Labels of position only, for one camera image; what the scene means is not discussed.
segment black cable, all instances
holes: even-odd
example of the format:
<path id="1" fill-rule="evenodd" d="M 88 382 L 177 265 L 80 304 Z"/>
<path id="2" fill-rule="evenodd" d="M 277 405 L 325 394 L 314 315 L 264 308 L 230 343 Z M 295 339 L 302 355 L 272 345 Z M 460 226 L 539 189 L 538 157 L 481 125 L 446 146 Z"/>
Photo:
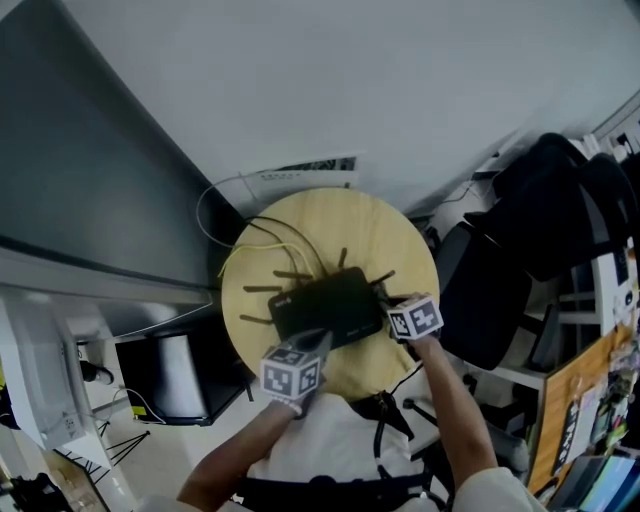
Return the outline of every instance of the black cable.
<path id="1" fill-rule="evenodd" d="M 373 437 L 373 456 L 376 460 L 376 466 L 380 478 L 383 480 L 391 478 L 391 475 L 382 465 L 380 460 L 381 448 L 382 448 L 382 434 L 384 433 L 384 426 L 387 422 L 387 404 L 382 402 L 382 410 L 380 411 L 380 419 L 378 420 L 378 426 L 376 427 L 376 435 Z"/>
<path id="2" fill-rule="evenodd" d="M 396 387 L 393 388 L 393 391 L 391 393 L 389 393 L 390 395 L 393 395 L 396 391 L 398 391 L 398 388 L 400 386 L 402 386 L 405 382 L 407 382 L 411 377 L 413 377 L 416 373 L 418 373 L 421 369 L 422 369 L 422 363 L 418 363 L 418 366 L 415 367 L 415 369 L 409 374 L 407 375 L 404 379 L 402 379 L 400 382 L 398 382 L 396 384 Z"/>
<path id="3" fill-rule="evenodd" d="M 473 181 L 469 183 L 469 186 L 467 187 L 467 189 L 458 199 L 447 199 L 446 201 L 442 201 L 438 206 L 447 204 L 447 203 L 457 203 L 458 201 L 462 201 L 465 198 L 465 196 L 469 193 L 469 190 L 471 190 L 471 187 L 473 187 Z"/>
<path id="4" fill-rule="evenodd" d="M 278 235 L 276 235 L 273 231 L 269 231 L 268 229 L 265 229 L 261 226 L 258 226 L 257 224 L 254 224 L 253 222 L 250 222 L 250 220 L 254 218 L 254 217 L 249 217 L 247 219 L 244 219 L 245 222 L 247 223 L 248 226 L 251 226 L 253 228 L 259 229 L 260 231 L 264 231 L 265 233 L 268 233 L 269 235 L 271 235 L 273 238 L 275 238 L 279 244 L 283 244 L 284 242 L 282 241 L 282 238 L 280 238 Z M 293 265 L 293 271 L 298 274 L 298 266 L 296 265 L 296 260 L 293 257 L 293 254 L 291 254 L 291 251 L 289 251 L 289 249 L 287 247 L 283 247 L 283 249 L 285 250 L 285 252 L 287 253 L 287 255 L 289 256 L 289 259 L 291 260 L 291 264 Z"/>
<path id="5" fill-rule="evenodd" d="M 253 220 L 253 219 L 262 219 L 262 220 L 268 220 L 271 222 L 275 222 L 276 224 L 280 224 L 282 226 L 285 226 L 287 228 L 289 228 L 291 231 L 293 231 L 294 233 L 296 233 L 300 238 L 302 238 L 305 243 L 311 248 L 311 250 L 313 251 L 313 254 L 315 255 L 316 259 L 318 260 L 318 263 L 320 263 L 320 266 L 322 267 L 322 273 L 325 276 L 329 275 L 329 271 L 327 270 L 327 267 L 325 267 L 322 258 L 320 258 L 320 255 L 318 254 L 318 251 L 316 250 L 316 248 L 313 246 L 313 244 L 309 241 L 309 239 L 304 236 L 298 229 L 294 228 L 291 224 L 287 224 L 284 221 L 281 221 L 279 219 L 274 219 L 272 217 L 264 217 L 262 215 L 256 215 L 255 217 L 247 217 L 245 220 Z"/>

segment white marker cube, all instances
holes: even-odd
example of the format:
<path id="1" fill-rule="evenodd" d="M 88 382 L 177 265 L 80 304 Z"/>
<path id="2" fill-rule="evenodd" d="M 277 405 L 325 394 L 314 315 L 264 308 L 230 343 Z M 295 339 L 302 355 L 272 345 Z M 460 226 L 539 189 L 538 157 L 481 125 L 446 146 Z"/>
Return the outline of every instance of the white marker cube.
<path id="1" fill-rule="evenodd" d="M 394 337 L 417 340 L 440 329 L 444 322 L 431 295 L 414 294 L 406 301 L 387 310 Z"/>
<path id="2" fill-rule="evenodd" d="M 297 400 L 320 383 L 320 357 L 272 347 L 260 361 L 260 386 L 270 395 Z"/>

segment sleeve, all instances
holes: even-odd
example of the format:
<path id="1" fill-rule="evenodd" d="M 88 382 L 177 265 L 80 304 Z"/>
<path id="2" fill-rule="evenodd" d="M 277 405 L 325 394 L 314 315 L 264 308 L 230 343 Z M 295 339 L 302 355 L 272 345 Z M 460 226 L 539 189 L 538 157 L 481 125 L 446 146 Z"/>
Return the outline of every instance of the sleeve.
<path id="1" fill-rule="evenodd" d="M 544 507 L 506 468 L 485 469 L 467 479 L 453 512 L 544 512 Z"/>
<path id="2" fill-rule="evenodd" d="M 228 501 L 218 512 L 246 512 L 246 508 Z M 164 496 L 149 496 L 144 499 L 136 512 L 201 512 L 200 509 Z"/>

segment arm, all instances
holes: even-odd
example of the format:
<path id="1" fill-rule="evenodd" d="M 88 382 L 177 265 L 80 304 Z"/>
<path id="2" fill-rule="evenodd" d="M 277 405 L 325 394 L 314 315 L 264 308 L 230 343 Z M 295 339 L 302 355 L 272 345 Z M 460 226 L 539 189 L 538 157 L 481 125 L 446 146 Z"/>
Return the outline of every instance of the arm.
<path id="1" fill-rule="evenodd" d="M 440 342 L 426 336 L 412 342 L 422 359 L 456 491 L 470 476 L 498 467 L 478 405 L 455 373 Z"/>
<path id="2" fill-rule="evenodd" d="M 287 405 L 269 404 L 240 432 L 200 461 L 182 487 L 178 501 L 203 512 L 218 510 L 233 495 L 249 467 L 267 456 L 295 414 Z"/>

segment white cable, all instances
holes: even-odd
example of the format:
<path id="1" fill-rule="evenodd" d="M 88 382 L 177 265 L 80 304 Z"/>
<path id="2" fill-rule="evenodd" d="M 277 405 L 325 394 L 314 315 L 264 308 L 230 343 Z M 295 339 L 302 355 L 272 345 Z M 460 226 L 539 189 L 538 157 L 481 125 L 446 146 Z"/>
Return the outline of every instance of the white cable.
<path id="1" fill-rule="evenodd" d="M 167 422 L 165 420 L 163 420 L 160 416 L 158 416 L 155 412 L 153 412 L 153 409 L 151 407 L 149 407 L 149 404 L 147 403 L 147 401 L 144 399 L 144 397 L 138 393 L 136 390 L 131 389 L 131 388 L 120 388 L 121 390 L 124 389 L 126 391 L 130 391 L 131 393 L 134 393 L 136 395 L 138 395 L 138 397 L 140 397 L 140 400 L 142 400 L 142 402 L 144 403 L 145 407 L 147 408 L 147 410 L 163 425 L 166 425 Z"/>
<path id="2" fill-rule="evenodd" d="M 50 427 L 48 427 L 48 428 L 45 428 L 45 429 L 42 431 L 42 433 L 43 433 L 43 434 L 45 434 L 45 435 L 49 435 L 51 432 L 53 432 L 53 430 L 54 430 L 58 425 L 60 425 L 60 423 L 62 423 L 62 422 L 64 421 L 64 419 L 66 418 L 66 416 L 67 416 L 67 415 L 66 415 L 66 413 L 64 413 L 64 412 L 63 412 L 63 413 L 62 413 L 62 415 L 60 416 L 60 418 L 58 418 L 58 420 L 57 420 L 53 425 L 51 425 L 51 426 L 50 426 Z"/>
<path id="3" fill-rule="evenodd" d="M 151 409 L 151 407 L 149 407 L 149 404 L 147 403 L 147 401 L 144 399 L 144 397 L 143 397 L 140 393 L 138 393 L 138 392 L 137 392 L 137 391 L 135 391 L 134 389 L 131 389 L 131 388 L 124 388 L 124 387 L 118 388 L 118 389 L 116 390 L 116 392 L 113 394 L 113 398 L 111 399 L 111 404 L 110 404 L 110 405 L 111 405 L 111 412 L 109 413 L 109 416 L 107 416 L 106 418 L 98 418 L 97 416 L 94 416 L 94 415 L 92 415 L 92 414 L 85 414 L 85 416 L 89 416 L 90 418 L 96 419 L 96 420 L 98 420 L 98 421 L 105 421 L 105 422 L 109 421 L 109 420 L 111 419 L 111 416 L 113 416 L 113 414 L 114 414 L 114 412 L 115 412 L 115 411 L 114 411 L 114 409 L 113 409 L 113 404 L 114 404 L 114 402 L 116 401 L 116 397 L 117 397 L 117 396 L 118 396 L 118 394 L 120 394 L 122 391 L 131 391 L 131 393 L 135 393 L 136 395 L 138 395 L 138 397 L 140 397 L 140 400 L 142 400 L 142 402 L 144 403 L 144 405 L 145 405 L 145 407 L 147 408 L 147 410 L 148 410 L 148 411 L 149 411 L 153 416 L 155 416 L 155 418 L 158 420 L 158 422 L 147 421 L 147 422 L 145 422 L 145 423 L 152 423 L 152 424 L 160 423 L 160 424 L 162 424 L 162 425 L 166 425 L 166 424 L 167 424 L 167 422 L 166 422 L 165 420 L 163 420 L 162 418 L 160 418 L 160 416 L 158 416 L 155 412 L 153 412 L 153 409 Z"/>
<path id="4" fill-rule="evenodd" d="M 225 243 L 225 242 L 221 242 L 217 238 L 214 238 L 213 236 L 211 236 L 209 234 L 209 232 L 206 229 L 204 229 L 204 226 L 202 225 L 202 221 L 200 220 L 200 205 L 202 204 L 202 200 L 204 199 L 204 196 L 210 190 L 212 190 L 212 189 L 216 188 L 218 185 L 222 185 L 223 183 L 226 183 L 228 181 L 240 180 L 240 179 L 244 181 L 244 176 L 242 174 L 238 173 L 238 176 L 230 176 L 229 178 L 225 178 L 223 180 L 216 181 L 213 185 L 210 185 L 209 187 L 207 187 L 204 190 L 204 192 L 202 192 L 202 194 L 200 194 L 200 198 L 198 199 L 198 204 L 196 204 L 196 221 L 198 221 L 198 226 L 200 227 L 200 231 L 202 231 L 209 240 L 214 241 L 215 243 L 217 243 L 218 245 L 221 245 L 222 247 L 227 247 L 228 249 L 233 249 L 235 247 L 235 244 L 228 244 L 228 243 Z"/>
<path id="5" fill-rule="evenodd" d="M 242 183 L 244 183 L 244 186 L 246 187 L 246 189 L 249 191 L 249 194 L 251 194 L 251 197 L 253 198 L 253 200 L 254 200 L 256 203 L 262 203 L 262 204 L 265 204 L 265 202 L 264 202 L 264 201 L 260 201 L 260 199 L 258 199 L 258 198 L 256 197 L 256 195 L 253 193 L 253 189 L 249 186 L 249 183 L 247 182 L 247 178 L 248 178 L 249 176 L 253 176 L 254 174 L 258 174 L 258 173 L 254 172 L 254 173 L 251 173 L 251 174 L 247 174 L 246 176 L 244 176 L 243 174 L 241 174 L 241 175 L 240 175 L 240 179 L 242 180 Z"/>
<path id="6" fill-rule="evenodd" d="M 197 313 L 198 311 L 202 311 L 203 309 L 208 308 L 209 306 L 213 306 L 213 297 L 211 296 L 211 293 L 209 293 L 209 304 L 205 304 L 204 306 L 200 306 L 199 308 L 194 309 L 192 311 L 187 311 L 186 313 L 182 313 L 181 315 L 174 316 L 173 318 L 169 318 L 168 320 L 163 320 L 162 322 L 158 322 L 157 324 L 150 325 L 149 327 L 144 327 L 142 329 L 138 329 L 137 331 L 131 331 L 131 332 L 128 332 L 128 333 L 125 333 L 125 334 L 118 334 L 118 338 L 128 338 L 129 336 L 134 336 L 134 335 L 140 334 L 142 332 L 150 331 L 151 329 L 155 329 L 156 327 L 161 327 L 161 326 L 163 326 L 165 324 L 175 322 L 176 320 L 181 320 L 185 316 L 193 315 L 194 313 Z"/>

